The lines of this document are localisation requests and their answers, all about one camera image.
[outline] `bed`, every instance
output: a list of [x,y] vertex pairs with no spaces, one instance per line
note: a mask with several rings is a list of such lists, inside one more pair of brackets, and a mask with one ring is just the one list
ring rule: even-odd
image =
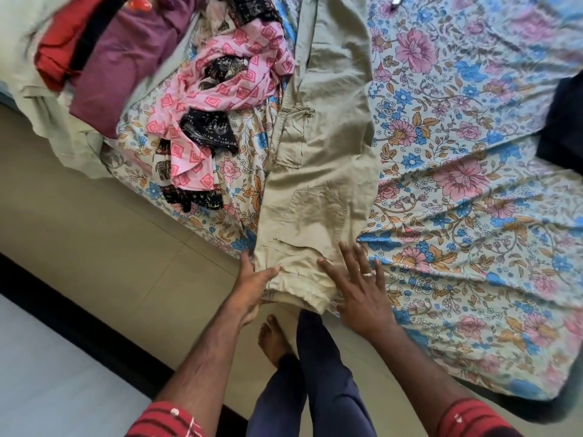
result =
[[[274,1],[293,47],[300,0]],[[558,80],[583,68],[583,7],[370,0],[367,20],[383,170],[360,241],[385,266],[397,321],[463,381],[555,398],[583,341],[583,188],[535,158],[535,133]],[[185,64],[204,31],[203,19]],[[158,140],[145,127],[163,89],[131,108],[102,160],[228,254],[253,248],[281,92],[229,115],[240,153],[216,158],[223,209],[184,213],[151,180]]]

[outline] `purple cloth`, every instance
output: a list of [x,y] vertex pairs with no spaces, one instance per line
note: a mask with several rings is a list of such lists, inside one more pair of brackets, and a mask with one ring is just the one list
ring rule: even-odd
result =
[[74,82],[69,113],[109,138],[134,89],[176,49],[201,0],[156,0],[149,12],[123,6]]

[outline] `pink patterned cloth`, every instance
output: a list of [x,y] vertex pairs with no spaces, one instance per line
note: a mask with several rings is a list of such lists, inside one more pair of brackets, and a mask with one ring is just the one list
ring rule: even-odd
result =
[[[249,58],[247,70],[206,90],[199,90],[208,64],[222,56]],[[295,61],[278,22],[255,19],[230,34],[208,40],[187,67],[180,68],[157,101],[146,129],[171,141],[170,176],[185,190],[212,190],[212,157],[180,129],[189,108],[198,110],[246,109],[265,102],[275,93],[281,76],[293,72]]]

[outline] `foot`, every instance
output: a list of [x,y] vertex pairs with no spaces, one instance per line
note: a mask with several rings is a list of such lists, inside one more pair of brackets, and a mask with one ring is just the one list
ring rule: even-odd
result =
[[267,316],[267,322],[261,326],[258,343],[274,367],[278,367],[281,356],[287,353],[293,354],[292,346],[273,315]]

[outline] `sleeve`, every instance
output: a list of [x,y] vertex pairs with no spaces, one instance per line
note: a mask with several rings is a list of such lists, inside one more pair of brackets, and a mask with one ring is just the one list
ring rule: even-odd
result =
[[437,426],[436,437],[522,437],[487,404],[464,398],[452,404]]
[[200,426],[185,410],[169,402],[156,402],[142,412],[126,433],[126,437],[204,437]]

